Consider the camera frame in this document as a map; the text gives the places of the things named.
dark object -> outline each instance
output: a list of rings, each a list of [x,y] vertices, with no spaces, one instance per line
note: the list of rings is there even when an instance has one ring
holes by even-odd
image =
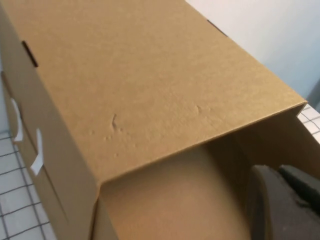
[[[29,58],[31,59],[31,62],[32,62],[33,66],[35,68],[37,68],[39,65],[38,65],[34,55],[30,51],[30,48],[28,47],[28,45],[27,45],[27,43],[25,41],[22,41],[22,46],[24,47],[26,53],[28,54]]]
[[[320,216],[320,180],[290,165],[282,165],[278,172]]]
[[[284,166],[280,172],[290,176],[290,182],[302,176]],[[320,217],[282,175],[270,167],[251,169],[246,212],[252,240],[320,240]]]

white wall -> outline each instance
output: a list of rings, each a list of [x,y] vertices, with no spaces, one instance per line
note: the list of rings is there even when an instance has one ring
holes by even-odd
[[[187,2],[303,97],[320,79],[320,0]]]

cardboard box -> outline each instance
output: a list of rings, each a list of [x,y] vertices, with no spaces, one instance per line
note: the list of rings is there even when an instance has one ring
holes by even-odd
[[[320,177],[306,102],[183,0],[1,0],[0,48],[60,239],[249,239],[252,164]]]

box lid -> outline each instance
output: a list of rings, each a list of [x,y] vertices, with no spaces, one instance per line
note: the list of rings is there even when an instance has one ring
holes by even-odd
[[[305,102],[183,0],[1,4],[98,183]]]

cardboard edge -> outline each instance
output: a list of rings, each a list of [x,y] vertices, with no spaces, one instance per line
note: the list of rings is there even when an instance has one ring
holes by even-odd
[[[140,170],[140,169],[147,168],[147,167],[149,167],[149,166],[151,166],[151,165],[153,165],[153,164],[156,164],[156,163],[158,163],[158,162],[161,162],[161,161],[163,161],[163,160],[165,160],[165,159],[167,159],[167,158],[169,158],[169,157],[171,157],[171,156],[180,154],[180,153],[182,153],[182,152],[184,152],[184,151],[187,151],[187,150],[189,150],[189,149],[198,147],[198,146],[200,146],[200,145],[207,144],[207,143],[209,143],[209,142],[211,142],[211,141],[213,141],[213,140],[215,140],[215,139],[222,138],[222,137],[224,137],[224,136],[226,136],[226,135],[229,135],[229,134],[238,132],[238,131],[240,131],[240,130],[242,130],[242,129],[245,129],[245,128],[251,126],[251,125],[254,125],[254,124],[263,122],[263,121],[265,121],[265,120],[267,120],[267,119],[271,119],[271,118],[273,118],[273,117],[275,117],[275,116],[277,116],[277,115],[279,115],[279,114],[281,114],[281,113],[294,112],[294,114],[298,115],[298,113],[299,113],[300,111],[302,111],[303,107],[304,107],[306,104],[307,104],[307,101],[306,101],[306,100],[301,101],[301,102],[299,102],[299,103],[297,103],[297,104],[295,104],[295,105],[292,105],[292,106],[288,107],[287,109],[283,109],[283,110],[277,111],[277,112],[275,112],[275,113],[273,113],[273,114],[271,114],[271,115],[267,115],[267,116],[265,116],[265,117],[262,117],[262,118],[260,118],[260,119],[255,120],[255,121],[248,122],[248,123],[245,124],[245,125],[238,126],[238,127],[234,128],[232,131],[224,132],[224,133],[222,133],[222,134],[220,134],[220,135],[217,135],[217,136],[215,136],[215,137],[213,137],[213,138],[210,138],[210,139],[207,139],[207,140],[205,140],[205,141],[197,142],[196,144],[191,145],[191,146],[189,146],[189,147],[187,147],[187,148],[183,148],[183,149],[180,149],[179,151],[176,151],[175,153],[165,155],[165,156],[163,156],[163,157],[161,157],[161,158],[159,158],[159,159],[157,159],[157,160],[155,160],[155,161],[153,161],[153,162],[150,162],[150,163],[148,163],[148,164],[145,164],[145,165],[142,165],[142,166],[133,168],[133,169],[131,169],[130,171],[127,171],[127,172],[125,172],[125,173],[123,173],[123,174],[120,174],[120,175],[117,175],[117,176],[115,176],[115,177],[106,178],[106,179],[104,179],[104,180],[102,180],[102,181],[100,181],[100,182],[98,183],[99,192],[100,192],[100,189],[103,187],[103,185],[107,184],[108,182],[116,181],[117,179],[122,178],[123,176],[125,176],[125,175],[127,175],[127,174],[130,174],[130,173],[132,173],[132,172],[138,171],[138,170]]]
[[[100,197],[95,208],[94,224],[92,225],[91,240],[118,240],[115,228],[109,218],[107,208]]]
[[[93,211],[92,211],[91,220],[90,220],[90,238],[89,238],[90,240],[95,239],[94,238],[95,228],[98,222],[97,216],[98,216],[98,211],[101,208],[100,206],[98,208],[98,201],[99,201],[101,188],[102,188],[102,185],[99,184],[97,186],[98,191],[96,192],[96,195],[95,195],[95,202],[94,202]]]

